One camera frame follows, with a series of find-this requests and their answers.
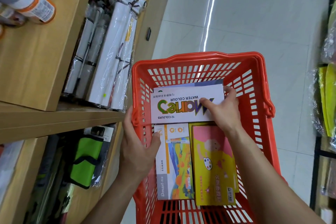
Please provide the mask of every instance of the green bag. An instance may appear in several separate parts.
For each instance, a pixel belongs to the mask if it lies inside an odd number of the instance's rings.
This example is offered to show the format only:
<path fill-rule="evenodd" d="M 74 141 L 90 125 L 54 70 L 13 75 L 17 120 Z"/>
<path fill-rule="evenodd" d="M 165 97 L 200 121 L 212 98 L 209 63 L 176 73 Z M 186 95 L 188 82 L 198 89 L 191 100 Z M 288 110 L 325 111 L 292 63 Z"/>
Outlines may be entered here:
<path fill-rule="evenodd" d="M 79 142 L 72 164 L 70 182 L 84 189 L 90 188 L 93 172 L 100 163 L 99 153 L 103 145 L 103 139 L 85 135 Z"/>

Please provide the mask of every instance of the finger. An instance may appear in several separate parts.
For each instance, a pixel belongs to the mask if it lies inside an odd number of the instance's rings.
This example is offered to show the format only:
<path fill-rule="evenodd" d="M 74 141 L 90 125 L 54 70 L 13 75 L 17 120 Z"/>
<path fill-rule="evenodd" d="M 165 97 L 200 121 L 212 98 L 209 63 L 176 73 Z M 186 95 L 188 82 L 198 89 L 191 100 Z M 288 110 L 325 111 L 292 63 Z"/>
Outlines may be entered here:
<path fill-rule="evenodd" d="M 209 109 L 210 112 L 213 112 L 216 108 L 216 104 L 212 103 L 209 99 L 207 98 L 201 98 L 200 102 L 202 103 L 202 105 L 206 108 Z"/>
<path fill-rule="evenodd" d="M 223 86 L 223 88 L 224 88 L 224 91 L 227 92 L 227 97 L 225 99 L 232 100 L 232 101 L 236 99 L 237 92 L 234 88 L 231 88 L 229 86 Z"/>
<path fill-rule="evenodd" d="M 128 110 L 125 113 L 125 118 L 123 121 L 123 128 L 124 128 L 124 133 L 126 135 L 126 140 L 129 140 L 132 138 L 138 139 L 138 136 L 132 124 L 132 112 L 133 112 L 133 106 L 130 106 L 130 108 L 128 108 Z"/>
<path fill-rule="evenodd" d="M 155 132 L 153 137 L 152 137 L 152 142 L 150 143 L 149 148 L 147 149 L 147 151 L 149 152 L 150 156 L 152 156 L 153 158 L 156 157 L 156 154 L 159 150 L 159 147 L 161 145 L 161 140 L 160 140 L 160 133 L 159 132 Z"/>

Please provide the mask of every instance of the plastic basket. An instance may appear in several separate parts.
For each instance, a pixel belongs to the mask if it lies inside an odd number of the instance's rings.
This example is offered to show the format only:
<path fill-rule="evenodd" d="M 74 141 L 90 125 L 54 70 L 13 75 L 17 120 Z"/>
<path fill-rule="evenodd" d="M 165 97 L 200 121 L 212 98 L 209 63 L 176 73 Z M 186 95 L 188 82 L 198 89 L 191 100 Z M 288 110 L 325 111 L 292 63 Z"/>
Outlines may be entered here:
<path fill-rule="evenodd" d="M 153 88 L 222 78 L 225 85 L 237 91 L 244 129 L 280 174 L 271 120 L 275 108 L 270 100 L 264 57 L 257 52 L 188 53 L 135 63 L 132 68 L 132 123 L 141 142 L 148 147 L 152 139 L 149 96 Z M 240 193 L 236 194 L 236 206 L 196 206 L 194 200 L 157 200 L 154 165 L 133 196 L 137 224 L 253 223 L 255 218 L 237 172 Z"/>

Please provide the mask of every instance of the maries logo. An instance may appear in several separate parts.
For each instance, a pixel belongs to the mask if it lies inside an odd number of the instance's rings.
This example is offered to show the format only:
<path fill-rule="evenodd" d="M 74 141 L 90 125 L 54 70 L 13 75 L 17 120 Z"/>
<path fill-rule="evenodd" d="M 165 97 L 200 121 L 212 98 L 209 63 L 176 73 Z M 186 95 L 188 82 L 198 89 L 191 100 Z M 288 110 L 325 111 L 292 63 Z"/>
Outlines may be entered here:
<path fill-rule="evenodd" d="M 173 98 L 170 99 L 170 101 L 177 101 L 177 102 L 170 102 L 168 103 L 166 100 L 162 99 L 157 104 L 157 109 L 162 112 L 162 114 L 168 114 L 168 113 L 180 113 L 180 112 L 193 112 L 195 111 L 195 116 L 198 114 L 200 109 L 203 110 L 203 115 L 205 114 L 207 108 L 204 107 L 201 103 L 198 102 L 198 100 L 189 100 L 189 101 L 181 101 L 179 100 L 185 100 L 186 98 Z M 162 105 L 167 105 L 168 108 L 165 110 Z"/>

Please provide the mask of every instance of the shopping basket handle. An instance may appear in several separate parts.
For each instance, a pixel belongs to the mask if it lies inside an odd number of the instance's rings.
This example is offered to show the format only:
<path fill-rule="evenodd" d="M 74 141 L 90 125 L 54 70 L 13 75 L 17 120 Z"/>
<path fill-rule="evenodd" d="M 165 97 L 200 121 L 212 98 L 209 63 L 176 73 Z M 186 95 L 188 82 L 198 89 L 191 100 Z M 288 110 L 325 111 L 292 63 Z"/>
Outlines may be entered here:
<path fill-rule="evenodd" d="M 259 52 L 244 52 L 244 53 L 233 53 L 233 54 L 226 54 L 222 52 L 198 52 L 198 53 L 186 53 L 186 54 L 177 54 L 171 56 L 170 58 L 164 59 L 164 63 L 172 63 L 176 61 L 187 61 L 190 60 L 192 57 L 193 61 L 197 60 L 212 60 L 218 58 L 228 58 L 233 59 L 244 59 L 244 58 L 255 58 L 258 62 L 258 68 L 260 70 L 260 80 L 262 83 L 262 93 L 263 93 L 263 100 L 265 103 L 265 112 L 267 118 L 274 118 L 275 116 L 275 107 L 271 101 L 270 91 L 268 89 L 268 81 L 267 81 L 267 74 L 266 74 L 266 65 L 265 59 Z M 156 63 L 156 60 L 151 60 L 149 63 Z"/>

